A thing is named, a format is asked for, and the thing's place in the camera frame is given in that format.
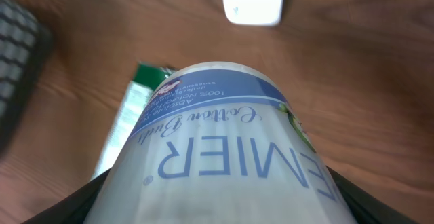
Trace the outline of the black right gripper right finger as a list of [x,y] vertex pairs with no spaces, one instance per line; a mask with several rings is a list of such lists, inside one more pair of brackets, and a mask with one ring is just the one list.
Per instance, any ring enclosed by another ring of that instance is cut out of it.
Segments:
[[416,224],[414,220],[377,200],[336,171],[331,168],[328,170],[358,223]]

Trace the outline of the white cotton swab tub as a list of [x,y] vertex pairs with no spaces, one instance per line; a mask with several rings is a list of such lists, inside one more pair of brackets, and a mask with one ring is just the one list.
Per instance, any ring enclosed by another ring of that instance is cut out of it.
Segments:
[[230,62],[154,92],[86,223],[354,223],[284,95]]

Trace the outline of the green white gloves package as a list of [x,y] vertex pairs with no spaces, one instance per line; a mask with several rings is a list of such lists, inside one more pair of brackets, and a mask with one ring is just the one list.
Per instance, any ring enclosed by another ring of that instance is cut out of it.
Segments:
[[155,89],[176,70],[140,63],[127,86],[92,178],[113,166]]

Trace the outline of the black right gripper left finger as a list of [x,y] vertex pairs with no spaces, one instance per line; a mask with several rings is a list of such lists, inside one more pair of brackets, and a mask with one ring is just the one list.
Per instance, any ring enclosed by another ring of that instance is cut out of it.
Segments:
[[83,224],[111,169],[23,224]]

